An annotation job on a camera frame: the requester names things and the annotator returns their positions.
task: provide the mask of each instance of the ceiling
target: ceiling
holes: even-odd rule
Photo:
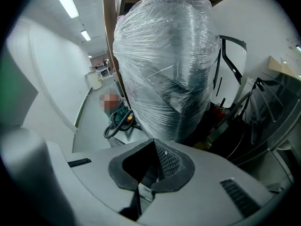
[[[59,0],[32,0],[31,5],[38,7],[54,18],[62,29],[69,32],[73,40],[78,41],[82,48],[91,56],[105,54],[107,50],[103,0],[73,0],[79,17],[71,19]],[[81,31],[86,30],[91,38],[86,41]]]

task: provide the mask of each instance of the mesh grille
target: mesh grille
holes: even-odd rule
[[[254,200],[234,180],[229,179],[220,183],[245,218],[260,209]]]
[[[159,180],[163,180],[177,172],[181,161],[179,157],[159,145],[156,145],[156,151],[159,162],[158,177]]]
[[[92,162],[91,159],[89,158],[85,158],[85,159],[81,159],[81,160],[77,160],[77,161],[70,161],[68,164],[71,168],[73,167],[77,167],[77,166],[81,166],[87,163]]]

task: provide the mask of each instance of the floor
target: floor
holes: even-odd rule
[[[102,84],[103,86],[92,91],[87,99],[80,117],[79,129],[75,134],[74,153],[111,147],[109,140],[103,137],[103,132],[109,125],[109,118],[99,105],[99,97],[108,94],[110,89],[114,89],[118,93],[118,88],[112,75],[106,77]],[[125,132],[119,131],[114,137],[125,144],[149,138],[144,132],[134,128]]]

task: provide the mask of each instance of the plastic wrap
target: plastic wrap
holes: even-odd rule
[[[210,102],[220,39],[208,0],[143,0],[118,18],[113,52],[130,105],[153,138],[183,141]]]

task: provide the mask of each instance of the person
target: person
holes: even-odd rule
[[[100,63],[97,63],[97,66],[95,66],[95,69],[98,69],[100,67]]]
[[[107,67],[107,61],[103,58],[103,65],[104,67]]]

